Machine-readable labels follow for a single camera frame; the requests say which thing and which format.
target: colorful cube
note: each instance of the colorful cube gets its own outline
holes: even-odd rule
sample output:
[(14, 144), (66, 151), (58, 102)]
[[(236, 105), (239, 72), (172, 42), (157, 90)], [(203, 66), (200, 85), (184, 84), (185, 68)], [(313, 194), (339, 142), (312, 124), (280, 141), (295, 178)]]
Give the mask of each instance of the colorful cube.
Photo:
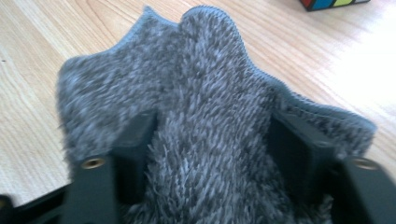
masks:
[(366, 3), (370, 0), (300, 0), (307, 11), (321, 10), (331, 7), (344, 7), (357, 3)]

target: gray fur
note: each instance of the gray fur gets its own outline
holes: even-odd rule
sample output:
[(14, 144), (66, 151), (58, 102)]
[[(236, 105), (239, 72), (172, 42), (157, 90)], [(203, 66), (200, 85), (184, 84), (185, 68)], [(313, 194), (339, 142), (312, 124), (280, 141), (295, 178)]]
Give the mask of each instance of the gray fur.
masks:
[(339, 146), (370, 146), (370, 121), (291, 92), (256, 68), (231, 19), (195, 7), (179, 24), (146, 8), (112, 49), (68, 60), (58, 82), (68, 161), (106, 153), (128, 120), (159, 111), (146, 200), (127, 223), (323, 223), (331, 200), (296, 208), (266, 154), (271, 111), (308, 120)]

